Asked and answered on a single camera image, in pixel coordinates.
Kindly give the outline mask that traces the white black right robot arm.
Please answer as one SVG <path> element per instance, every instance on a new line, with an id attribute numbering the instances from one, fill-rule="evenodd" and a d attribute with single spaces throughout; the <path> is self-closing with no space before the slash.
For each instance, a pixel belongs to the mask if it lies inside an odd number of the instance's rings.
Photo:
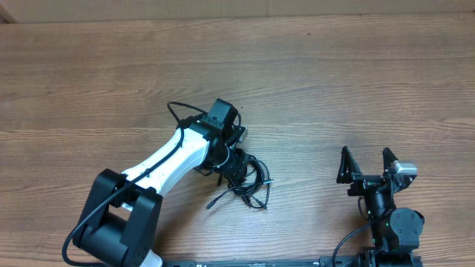
<path id="1" fill-rule="evenodd" d="M 417 177 L 412 162 L 399 160 L 384 148 L 383 173 L 366 175 L 353 158 L 350 149 L 341 149 L 341 163 L 336 182 L 348 184 L 347 195 L 358 197 L 358 210 L 366 224 L 350 232 L 335 247 L 333 266 L 421 266 L 422 259 L 413 255 L 420 245 L 424 216 L 410 208 L 398 208 L 394 195 L 408 188 Z M 373 245 L 352 257 L 339 257 L 338 252 L 350 238 L 369 229 Z"/>

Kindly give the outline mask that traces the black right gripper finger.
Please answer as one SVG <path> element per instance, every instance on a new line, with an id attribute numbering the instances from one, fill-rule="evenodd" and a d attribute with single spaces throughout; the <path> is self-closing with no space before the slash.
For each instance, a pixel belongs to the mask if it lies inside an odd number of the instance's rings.
<path id="1" fill-rule="evenodd" d="M 344 146 L 341 150 L 341 163 L 338 169 L 336 182 L 340 184 L 350 184 L 361 179 L 362 171 L 353 158 L 350 149 Z"/>
<path id="2" fill-rule="evenodd" d="M 383 156 L 383 163 L 384 163 L 384 171 L 388 173 L 393 173 L 394 172 L 393 165 L 398 163 L 399 159 L 388 147 L 383 149 L 382 156 Z"/>

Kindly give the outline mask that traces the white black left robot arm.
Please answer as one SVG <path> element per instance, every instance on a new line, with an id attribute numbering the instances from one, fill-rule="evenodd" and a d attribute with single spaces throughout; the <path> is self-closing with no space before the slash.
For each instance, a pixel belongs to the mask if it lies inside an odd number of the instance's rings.
<path id="1" fill-rule="evenodd" d="M 102 171 L 64 242 L 63 260 L 78 265 L 68 257 L 74 244 L 97 259 L 95 266 L 163 266 L 152 248 L 164 196 L 194 168 L 236 186 L 249 159 L 236 145 L 246 134 L 237 108 L 216 99 L 210 111 L 179 119 L 173 137 L 140 164 L 122 173 Z"/>

